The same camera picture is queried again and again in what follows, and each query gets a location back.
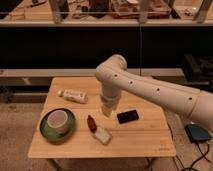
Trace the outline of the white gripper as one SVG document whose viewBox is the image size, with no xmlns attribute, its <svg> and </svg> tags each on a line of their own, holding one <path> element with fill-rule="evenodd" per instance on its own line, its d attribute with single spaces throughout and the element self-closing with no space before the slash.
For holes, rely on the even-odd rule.
<svg viewBox="0 0 213 171">
<path fill-rule="evenodd" d="M 101 98 L 101 111 L 106 117 L 110 117 L 111 114 L 117 109 L 120 97 L 107 97 L 104 95 Z"/>
</svg>

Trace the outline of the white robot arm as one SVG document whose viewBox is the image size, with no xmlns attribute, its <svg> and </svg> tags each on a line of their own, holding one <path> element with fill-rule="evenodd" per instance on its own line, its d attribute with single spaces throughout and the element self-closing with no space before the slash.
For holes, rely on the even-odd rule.
<svg viewBox="0 0 213 171">
<path fill-rule="evenodd" d="M 127 62 L 115 54 L 99 64 L 95 77 L 101 83 L 102 109 L 113 110 L 125 90 L 182 115 L 213 133 L 213 93 L 128 73 Z"/>
</svg>

